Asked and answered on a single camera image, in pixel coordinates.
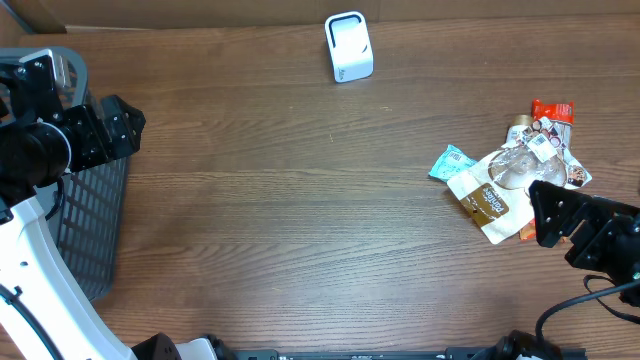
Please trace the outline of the brown clear snack bag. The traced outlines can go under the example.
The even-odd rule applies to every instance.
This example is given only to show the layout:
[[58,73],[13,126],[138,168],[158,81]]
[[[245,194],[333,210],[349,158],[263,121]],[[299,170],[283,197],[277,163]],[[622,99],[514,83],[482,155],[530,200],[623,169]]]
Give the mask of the brown clear snack bag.
[[535,236],[529,187],[516,164],[518,146],[505,143],[447,185],[470,217],[493,244],[527,230]]

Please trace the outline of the orange spaghetti packet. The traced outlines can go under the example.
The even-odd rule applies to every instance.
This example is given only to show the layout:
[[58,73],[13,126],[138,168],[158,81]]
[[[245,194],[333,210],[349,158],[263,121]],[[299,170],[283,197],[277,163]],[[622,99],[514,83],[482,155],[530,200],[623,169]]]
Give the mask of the orange spaghetti packet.
[[571,153],[574,126],[574,103],[544,104],[532,102],[532,137],[526,145],[518,145],[516,164],[525,179],[551,182],[576,189],[590,180]]

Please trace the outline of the white tube with gold cap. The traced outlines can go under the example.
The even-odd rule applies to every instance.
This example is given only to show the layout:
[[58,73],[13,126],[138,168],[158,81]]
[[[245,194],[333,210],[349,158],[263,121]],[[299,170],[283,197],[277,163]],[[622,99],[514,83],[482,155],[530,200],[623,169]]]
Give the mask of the white tube with gold cap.
[[506,135],[507,145],[526,145],[531,139],[533,118],[529,115],[517,115]]

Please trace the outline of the mint green wipes packet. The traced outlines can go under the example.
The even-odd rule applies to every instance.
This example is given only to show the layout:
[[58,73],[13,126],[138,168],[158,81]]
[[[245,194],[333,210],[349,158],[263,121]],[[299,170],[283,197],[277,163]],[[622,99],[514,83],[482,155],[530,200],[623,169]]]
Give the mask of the mint green wipes packet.
[[455,175],[471,168],[477,163],[454,145],[449,144],[432,166],[428,175],[447,182]]

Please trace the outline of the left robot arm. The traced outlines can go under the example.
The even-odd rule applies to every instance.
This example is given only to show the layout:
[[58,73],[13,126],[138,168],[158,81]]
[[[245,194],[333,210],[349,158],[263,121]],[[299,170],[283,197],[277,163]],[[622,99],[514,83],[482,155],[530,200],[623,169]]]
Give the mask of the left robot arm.
[[221,359],[213,336],[134,346],[92,299],[111,284],[126,174],[146,120],[94,100],[64,47],[1,52],[1,324],[28,359]]

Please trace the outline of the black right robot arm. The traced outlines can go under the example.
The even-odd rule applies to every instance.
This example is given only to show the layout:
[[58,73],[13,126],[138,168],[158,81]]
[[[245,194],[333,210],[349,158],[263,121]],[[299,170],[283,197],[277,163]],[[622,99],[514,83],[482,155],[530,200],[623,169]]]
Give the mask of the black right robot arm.
[[639,209],[607,198],[567,190],[536,180],[529,187],[537,242],[554,247],[561,238],[571,242],[567,263],[590,273],[591,280],[605,280],[609,288],[588,290],[547,309],[537,320],[533,334],[514,330],[498,343],[476,353],[475,359],[565,359],[567,351],[547,341],[545,322],[569,307],[617,295],[621,302],[639,306]]

